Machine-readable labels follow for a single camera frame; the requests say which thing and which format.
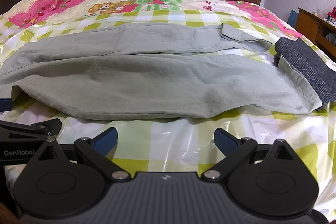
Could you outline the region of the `grey-green linen pants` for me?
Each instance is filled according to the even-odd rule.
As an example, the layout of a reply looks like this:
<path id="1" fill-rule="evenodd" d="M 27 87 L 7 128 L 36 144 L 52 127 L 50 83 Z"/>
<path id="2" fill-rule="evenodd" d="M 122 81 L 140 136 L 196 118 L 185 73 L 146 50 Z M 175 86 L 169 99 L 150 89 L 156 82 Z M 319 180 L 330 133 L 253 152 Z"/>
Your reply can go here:
<path id="1" fill-rule="evenodd" d="M 220 54 L 270 46 L 228 24 L 128 23 L 45 38 L 3 62 L 1 99 L 26 93 L 72 117 L 101 121 L 208 119 L 248 105 L 283 112 L 289 89 L 276 66 Z"/>

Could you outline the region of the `checkered floral bed cover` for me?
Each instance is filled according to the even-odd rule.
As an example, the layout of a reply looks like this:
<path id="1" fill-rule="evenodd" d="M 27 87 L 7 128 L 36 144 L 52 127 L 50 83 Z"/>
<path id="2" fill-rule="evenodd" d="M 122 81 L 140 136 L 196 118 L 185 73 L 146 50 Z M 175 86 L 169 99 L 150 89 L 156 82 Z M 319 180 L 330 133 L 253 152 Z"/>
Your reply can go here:
<path id="1" fill-rule="evenodd" d="M 113 127 L 107 157 L 130 174 L 203 173 L 223 159 L 214 132 L 284 139 L 335 219 L 335 97 L 303 66 L 335 63 L 258 5 L 220 0 L 23 0 L 1 13 L 1 119 L 61 120 L 60 144 Z"/>

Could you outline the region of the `dark grey folded garment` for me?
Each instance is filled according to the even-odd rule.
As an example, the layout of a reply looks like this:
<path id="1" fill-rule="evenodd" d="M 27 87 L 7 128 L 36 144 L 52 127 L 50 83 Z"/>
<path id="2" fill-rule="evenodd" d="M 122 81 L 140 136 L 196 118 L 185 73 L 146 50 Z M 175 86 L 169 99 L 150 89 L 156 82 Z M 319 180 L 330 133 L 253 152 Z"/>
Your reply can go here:
<path id="1" fill-rule="evenodd" d="M 309 114 L 335 101 L 335 71 L 302 39 L 279 38 L 273 62 L 288 85 L 283 112 Z"/>

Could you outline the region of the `blue foam floor mat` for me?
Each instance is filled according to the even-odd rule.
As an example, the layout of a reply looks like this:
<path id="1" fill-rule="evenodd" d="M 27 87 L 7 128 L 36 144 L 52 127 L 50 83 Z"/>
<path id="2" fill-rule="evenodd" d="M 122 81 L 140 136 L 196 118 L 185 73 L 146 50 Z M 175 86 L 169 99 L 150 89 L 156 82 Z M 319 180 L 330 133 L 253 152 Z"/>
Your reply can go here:
<path id="1" fill-rule="evenodd" d="M 288 19 L 287 19 L 287 23 L 295 28 L 295 25 L 297 23 L 297 19 L 298 19 L 298 12 L 294 11 L 294 10 L 291 10 L 290 13 L 289 13 L 289 16 L 288 16 Z"/>

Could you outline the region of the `wooden tv cabinet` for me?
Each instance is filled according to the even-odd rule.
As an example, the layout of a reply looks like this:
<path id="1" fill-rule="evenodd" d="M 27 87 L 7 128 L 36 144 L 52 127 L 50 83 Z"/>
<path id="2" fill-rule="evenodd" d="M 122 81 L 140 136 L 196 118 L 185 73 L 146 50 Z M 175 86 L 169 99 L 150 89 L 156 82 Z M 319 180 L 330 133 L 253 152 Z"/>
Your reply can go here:
<path id="1" fill-rule="evenodd" d="M 299 8 L 295 29 L 335 61 L 335 24 Z"/>

